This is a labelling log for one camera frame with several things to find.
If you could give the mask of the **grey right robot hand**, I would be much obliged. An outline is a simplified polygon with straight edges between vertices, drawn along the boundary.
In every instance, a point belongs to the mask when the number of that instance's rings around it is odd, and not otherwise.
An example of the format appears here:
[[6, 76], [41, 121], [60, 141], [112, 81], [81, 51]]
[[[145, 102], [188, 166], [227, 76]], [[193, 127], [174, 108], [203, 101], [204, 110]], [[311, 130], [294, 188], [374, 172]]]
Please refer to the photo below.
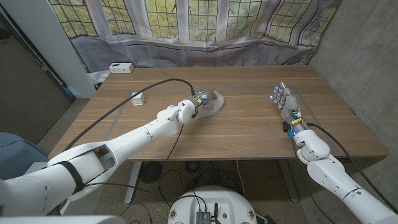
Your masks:
[[290, 138], [293, 138], [298, 132], [307, 129], [307, 124], [302, 117], [297, 99], [284, 82], [281, 82], [279, 86], [275, 86], [273, 94], [269, 98], [280, 110], [280, 115], [284, 120], [282, 130]]

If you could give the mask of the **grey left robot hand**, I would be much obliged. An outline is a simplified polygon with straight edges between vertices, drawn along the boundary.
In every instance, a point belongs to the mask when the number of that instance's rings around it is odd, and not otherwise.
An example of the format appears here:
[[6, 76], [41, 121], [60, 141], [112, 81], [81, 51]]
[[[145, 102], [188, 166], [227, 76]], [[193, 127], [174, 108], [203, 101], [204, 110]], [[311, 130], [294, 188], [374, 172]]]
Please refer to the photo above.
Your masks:
[[218, 112], [219, 98], [212, 90], [197, 91], [188, 100], [190, 100], [195, 106], [192, 118], [199, 119], [214, 116]]

